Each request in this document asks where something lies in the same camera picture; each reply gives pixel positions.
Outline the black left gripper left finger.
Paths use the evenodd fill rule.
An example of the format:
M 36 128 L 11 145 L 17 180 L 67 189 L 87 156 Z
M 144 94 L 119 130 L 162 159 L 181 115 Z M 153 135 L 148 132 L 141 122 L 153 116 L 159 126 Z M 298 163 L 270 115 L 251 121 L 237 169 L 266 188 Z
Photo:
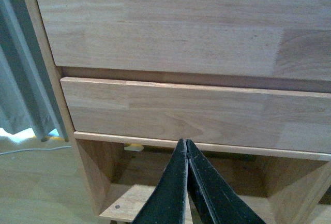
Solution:
M 187 182 L 187 145 L 180 139 L 156 188 L 132 222 L 185 223 Z

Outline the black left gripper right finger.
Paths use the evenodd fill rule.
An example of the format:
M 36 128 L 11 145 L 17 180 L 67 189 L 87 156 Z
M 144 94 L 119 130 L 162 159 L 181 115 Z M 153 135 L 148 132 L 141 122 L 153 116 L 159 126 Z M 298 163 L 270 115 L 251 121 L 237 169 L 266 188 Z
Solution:
M 230 187 L 205 155 L 186 141 L 188 192 L 203 223 L 265 223 Z

